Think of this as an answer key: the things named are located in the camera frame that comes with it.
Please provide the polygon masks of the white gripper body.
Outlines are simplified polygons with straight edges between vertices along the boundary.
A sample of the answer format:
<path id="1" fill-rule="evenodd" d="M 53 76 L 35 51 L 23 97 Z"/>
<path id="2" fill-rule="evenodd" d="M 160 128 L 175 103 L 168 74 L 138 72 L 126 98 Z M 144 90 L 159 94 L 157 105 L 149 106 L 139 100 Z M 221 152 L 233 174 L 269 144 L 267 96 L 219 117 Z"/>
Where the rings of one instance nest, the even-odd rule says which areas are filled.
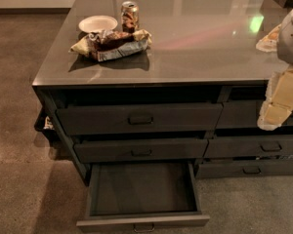
<path id="1" fill-rule="evenodd" d="M 277 40 L 277 56 L 293 64 L 293 9 L 281 23 Z"/>

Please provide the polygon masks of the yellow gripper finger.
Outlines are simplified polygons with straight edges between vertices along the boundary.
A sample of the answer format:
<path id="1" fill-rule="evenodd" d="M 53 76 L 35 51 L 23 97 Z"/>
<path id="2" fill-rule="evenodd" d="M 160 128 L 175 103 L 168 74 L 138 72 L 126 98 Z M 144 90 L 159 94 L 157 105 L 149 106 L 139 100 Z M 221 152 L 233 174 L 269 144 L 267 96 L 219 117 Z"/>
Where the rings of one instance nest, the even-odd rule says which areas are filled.
<path id="1" fill-rule="evenodd" d="M 256 49 L 265 53 L 275 52 L 280 28 L 281 25 L 279 24 L 274 29 L 272 29 L 265 37 L 263 37 L 256 44 Z"/>
<path id="2" fill-rule="evenodd" d="M 283 72 L 275 72 L 266 90 L 257 125 L 264 131 L 273 131 L 289 118 L 293 111 L 293 65 Z"/>

